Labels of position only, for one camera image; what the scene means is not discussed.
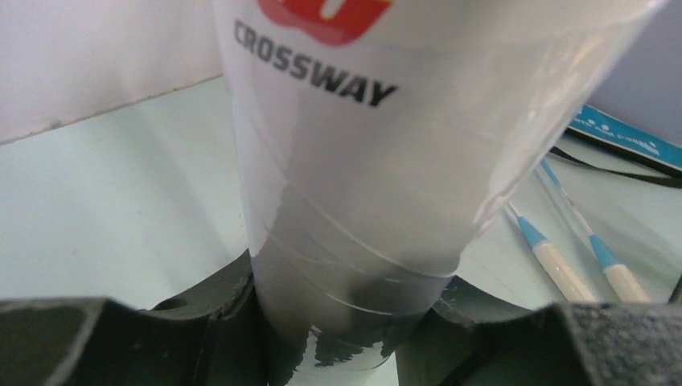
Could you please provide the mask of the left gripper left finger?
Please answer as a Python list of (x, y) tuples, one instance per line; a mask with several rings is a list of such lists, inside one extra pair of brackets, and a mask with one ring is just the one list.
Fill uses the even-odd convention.
[(4, 385), (264, 385), (249, 255), (149, 310), (111, 298), (1, 303)]

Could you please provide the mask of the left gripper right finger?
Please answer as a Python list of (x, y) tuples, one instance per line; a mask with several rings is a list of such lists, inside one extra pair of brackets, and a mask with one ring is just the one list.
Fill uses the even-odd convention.
[(664, 304), (527, 310), (455, 278), (396, 366), (402, 385), (678, 385), (681, 289)]

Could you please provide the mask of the white shuttlecock tube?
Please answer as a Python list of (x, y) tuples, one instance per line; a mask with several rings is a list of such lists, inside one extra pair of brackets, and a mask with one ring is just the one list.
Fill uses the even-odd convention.
[(271, 385), (361, 385), (663, 1), (215, 1)]

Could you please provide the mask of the blue badminton racket left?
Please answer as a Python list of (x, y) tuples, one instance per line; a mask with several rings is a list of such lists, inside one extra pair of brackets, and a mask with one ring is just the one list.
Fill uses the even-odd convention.
[(596, 302), (593, 292), (547, 237), (529, 222), (513, 203), (509, 203), (507, 207), (533, 256), (565, 299), (569, 302)]

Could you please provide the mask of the blue badminton racket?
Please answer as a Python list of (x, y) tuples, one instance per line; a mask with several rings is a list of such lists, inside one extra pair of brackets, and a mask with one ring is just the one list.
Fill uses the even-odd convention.
[(509, 203), (507, 207), (533, 256), (565, 299), (569, 302), (596, 302), (593, 292), (547, 237), (529, 222), (513, 203)]
[(639, 284), (635, 275), (590, 227), (589, 223), (577, 209), (575, 202), (570, 198), (561, 184), (561, 181), (544, 158), (540, 161), (540, 168), (544, 171), (552, 185), (561, 194), (562, 199), (566, 202), (568, 208), (573, 213), (573, 216), (587, 235), (592, 252), (601, 266), (602, 273), (605, 275), (611, 288), (618, 295), (618, 298), (622, 302), (650, 303), (651, 299)]

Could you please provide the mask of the blue badminton racket right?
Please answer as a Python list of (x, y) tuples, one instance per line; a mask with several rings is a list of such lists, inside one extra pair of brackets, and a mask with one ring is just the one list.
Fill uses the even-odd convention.
[(592, 252), (601, 266), (602, 273), (605, 275), (611, 288), (618, 295), (618, 298), (622, 302), (650, 303), (651, 299), (639, 284), (635, 275), (590, 227), (589, 223), (577, 209), (575, 202), (570, 198), (561, 184), (561, 181), (544, 158), (540, 161), (540, 168), (544, 171), (552, 185), (561, 194), (562, 199), (566, 202), (568, 208), (573, 213), (573, 216), (587, 235)]

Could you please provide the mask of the blue racket cover bag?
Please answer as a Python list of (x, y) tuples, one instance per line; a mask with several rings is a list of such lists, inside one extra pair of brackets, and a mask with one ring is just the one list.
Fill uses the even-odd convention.
[(565, 134), (610, 155), (660, 173), (641, 175), (589, 164), (554, 146), (549, 153), (591, 170), (673, 189), (681, 188), (681, 148), (590, 105), (581, 107)]

